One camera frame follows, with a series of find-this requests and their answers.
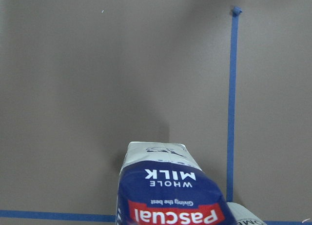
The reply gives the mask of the blue white milk carton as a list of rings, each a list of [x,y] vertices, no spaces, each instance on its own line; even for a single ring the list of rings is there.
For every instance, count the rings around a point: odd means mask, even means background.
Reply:
[[[234,225],[218,185],[179,143],[130,142],[119,174],[118,225]]]

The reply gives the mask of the white ceramic mug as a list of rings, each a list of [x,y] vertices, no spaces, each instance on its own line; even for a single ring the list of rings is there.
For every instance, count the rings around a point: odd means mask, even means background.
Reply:
[[[233,214],[237,225],[267,225],[264,221],[240,204],[227,202],[227,206]]]

